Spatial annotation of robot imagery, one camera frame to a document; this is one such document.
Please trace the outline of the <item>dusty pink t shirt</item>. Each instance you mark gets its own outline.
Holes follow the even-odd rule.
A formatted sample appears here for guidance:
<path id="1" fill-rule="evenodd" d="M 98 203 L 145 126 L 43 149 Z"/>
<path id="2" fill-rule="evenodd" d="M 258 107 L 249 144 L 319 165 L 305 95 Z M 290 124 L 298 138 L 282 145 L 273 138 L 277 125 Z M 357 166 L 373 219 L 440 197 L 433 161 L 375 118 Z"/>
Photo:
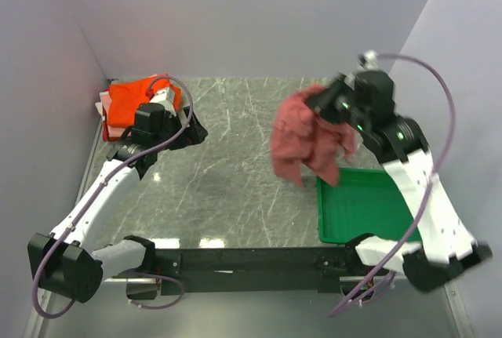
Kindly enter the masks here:
<path id="1" fill-rule="evenodd" d="M 331 124 L 311 111 L 305 100 L 325 90 L 313 84 L 287 97 L 279 106 L 272 125 L 270 147 L 274 174 L 303 185 L 301 166 L 334 187 L 340 178 L 336 153 L 349 159 L 356 150 L 355 131 L 347 124 Z"/>

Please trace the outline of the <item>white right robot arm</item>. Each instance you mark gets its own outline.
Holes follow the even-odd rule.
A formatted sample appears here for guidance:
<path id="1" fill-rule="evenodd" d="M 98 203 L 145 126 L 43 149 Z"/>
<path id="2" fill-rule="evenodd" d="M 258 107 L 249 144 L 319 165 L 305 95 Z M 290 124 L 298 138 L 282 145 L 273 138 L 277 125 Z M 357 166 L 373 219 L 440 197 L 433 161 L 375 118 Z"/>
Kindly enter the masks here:
<path id="1" fill-rule="evenodd" d="M 348 124 L 394 181 L 413 217 L 395 242 L 362 234 L 349 241 L 344 265 L 352 274 L 371 267 L 402 273 L 422 293 L 433 291 L 492 257 L 457 215 L 438 178 L 439 164 L 411 118 L 395 112 L 395 84 L 383 71 L 336 77 L 305 103 L 319 118 Z"/>

